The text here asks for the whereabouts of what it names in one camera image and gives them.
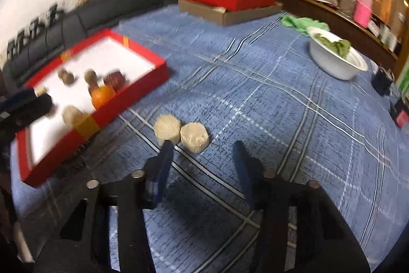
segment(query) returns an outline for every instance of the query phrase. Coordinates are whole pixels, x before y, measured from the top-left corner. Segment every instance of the orange fruit in tray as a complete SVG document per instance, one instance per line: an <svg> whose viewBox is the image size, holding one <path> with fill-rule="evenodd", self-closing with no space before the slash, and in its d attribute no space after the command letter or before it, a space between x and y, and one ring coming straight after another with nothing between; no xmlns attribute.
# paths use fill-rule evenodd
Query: orange fruit in tray
<svg viewBox="0 0 409 273"><path fill-rule="evenodd" d="M101 86L91 91L91 101L95 109L99 109L115 96L115 91L111 86Z"/></svg>

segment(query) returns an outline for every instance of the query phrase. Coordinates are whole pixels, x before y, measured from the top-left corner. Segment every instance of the white bowl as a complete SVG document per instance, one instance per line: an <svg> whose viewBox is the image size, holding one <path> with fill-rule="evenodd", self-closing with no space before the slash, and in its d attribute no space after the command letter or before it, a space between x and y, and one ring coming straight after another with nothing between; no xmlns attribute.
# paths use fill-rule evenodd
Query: white bowl
<svg viewBox="0 0 409 273"><path fill-rule="evenodd" d="M341 80L351 80L358 72L368 70L367 63L353 47L350 48L346 59L343 59L315 38L315 35L319 33L331 42L335 42L341 40L339 36L315 27L309 27L307 31L311 37L310 55L326 73Z"/></svg>

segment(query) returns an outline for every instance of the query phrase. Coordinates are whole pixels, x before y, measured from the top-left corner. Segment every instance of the bolt head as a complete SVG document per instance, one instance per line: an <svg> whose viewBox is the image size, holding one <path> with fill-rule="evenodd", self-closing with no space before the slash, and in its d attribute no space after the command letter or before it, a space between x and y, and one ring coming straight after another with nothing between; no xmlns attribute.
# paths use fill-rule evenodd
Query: bolt head
<svg viewBox="0 0 409 273"><path fill-rule="evenodd" d="M274 170L266 170L266 171L264 172L264 178L273 179L273 178L275 178L276 176L277 176L277 174L275 173Z"/></svg>
<svg viewBox="0 0 409 273"><path fill-rule="evenodd" d="M313 188L313 189L319 189L321 187L320 184L316 180L310 180L307 184L310 188Z"/></svg>
<svg viewBox="0 0 409 273"><path fill-rule="evenodd" d="M134 170L131 174L132 178L141 178L145 176L145 172L141 169Z"/></svg>
<svg viewBox="0 0 409 273"><path fill-rule="evenodd" d="M97 180L89 180L87 182L87 188L89 189L95 189L99 185L99 182Z"/></svg>

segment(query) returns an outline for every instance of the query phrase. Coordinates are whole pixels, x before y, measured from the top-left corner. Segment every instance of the black gripper frame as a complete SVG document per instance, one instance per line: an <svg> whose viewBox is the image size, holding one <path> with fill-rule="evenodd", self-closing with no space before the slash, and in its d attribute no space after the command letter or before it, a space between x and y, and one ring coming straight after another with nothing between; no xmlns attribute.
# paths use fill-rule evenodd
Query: black gripper frame
<svg viewBox="0 0 409 273"><path fill-rule="evenodd" d="M154 209L161 201L172 159L173 144L165 141L143 169L117 182L84 184L72 213L42 248L34 272L117 272L110 265L108 235L108 209L117 206L121 272L154 273L142 210Z"/></svg>
<svg viewBox="0 0 409 273"><path fill-rule="evenodd" d="M247 203L263 210L251 273L284 272L290 206L297 207L297 247L287 272L370 272L358 241L317 181L297 184L264 171L241 141L233 145L233 161Z"/></svg>

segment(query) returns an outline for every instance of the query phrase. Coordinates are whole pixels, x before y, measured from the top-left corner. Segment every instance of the bed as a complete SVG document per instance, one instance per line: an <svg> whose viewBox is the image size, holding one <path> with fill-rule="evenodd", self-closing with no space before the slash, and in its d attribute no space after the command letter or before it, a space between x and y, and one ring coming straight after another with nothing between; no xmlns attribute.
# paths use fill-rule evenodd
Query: bed
<svg viewBox="0 0 409 273"><path fill-rule="evenodd" d="M369 59L370 70L354 81L334 79L311 60L308 38L279 18L222 28L171 5L120 22L114 30L165 58L171 78L38 189L20 181L12 145L13 200L33 255L80 184L120 180L157 154L153 123L171 113L201 122L211 139L201 154L175 147L163 202L144 212L157 272L247 271L261 214L243 199L236 140L285 179L318 180L374 270L409 219L409 130L389 115L394 97L371 86ZM115 214L112 208L110 252L118 269ZM295 234L289 227L288 267Z"/></svg>

